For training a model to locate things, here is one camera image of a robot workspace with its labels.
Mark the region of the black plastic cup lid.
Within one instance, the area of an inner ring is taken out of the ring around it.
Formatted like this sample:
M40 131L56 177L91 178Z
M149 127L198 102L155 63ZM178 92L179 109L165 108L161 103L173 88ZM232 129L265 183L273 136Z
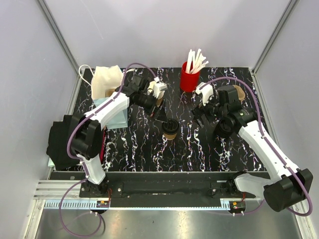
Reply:
M166 134L175 134L179 129L179 123L175 119L168 119L162 123L162 130Z

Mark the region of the light blue paper bag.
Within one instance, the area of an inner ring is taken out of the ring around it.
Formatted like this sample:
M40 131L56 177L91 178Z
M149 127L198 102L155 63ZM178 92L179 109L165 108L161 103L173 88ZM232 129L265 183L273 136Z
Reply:
M93 75L91 83L84 79L81 75L81 68L86 67L89 73ZM78 68L80 78L91 87L91 98L95 107L105 103L110 97L105 97L105 91L108 89L116 89L120 86L124 73L118 65L111 67L97 66L95 71L89 65L81 65ZM118 129L128 127L128 112L127 109L122 110L112 117L106 124L107 129Z

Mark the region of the single brown paper cup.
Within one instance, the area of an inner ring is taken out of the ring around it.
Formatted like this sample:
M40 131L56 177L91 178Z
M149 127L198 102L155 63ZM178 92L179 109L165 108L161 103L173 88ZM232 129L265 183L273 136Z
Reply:
M167 140L173 140L177 135L177 130L163 130L163 135Z

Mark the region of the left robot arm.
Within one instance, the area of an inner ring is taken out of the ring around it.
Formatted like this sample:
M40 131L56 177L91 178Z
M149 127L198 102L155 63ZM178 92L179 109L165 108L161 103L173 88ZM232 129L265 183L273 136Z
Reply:
M129 106L137 105L155 120L167 122L164 111L166 83L155 77L148 81L133 76L128 83L122 83L110 98L95 109L81 115L73 115L67 141L67 154L79 160L85 171L85 181L91 184L90 191L96 197L103 197L108 190L106 173L100 161L103 129L115 115Z

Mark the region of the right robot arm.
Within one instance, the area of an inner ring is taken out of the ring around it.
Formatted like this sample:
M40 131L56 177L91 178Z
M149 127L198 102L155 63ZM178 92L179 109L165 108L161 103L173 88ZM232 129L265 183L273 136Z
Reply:
M215 96L211 85L201 83L195 92L202 95L202 100L192 110L194 121L203 126L203 116L208 121L219 119L215 135L228 138L237 133L253 149L270 177L265 179L247 172L236 173L227 181L229 196L235 198L243 192L250 193L263 198L275 212L290 209L308 198L313 174L309 169L301 170L281 151L258 122L258 112L242 107L245 94L239 86L222 86Z

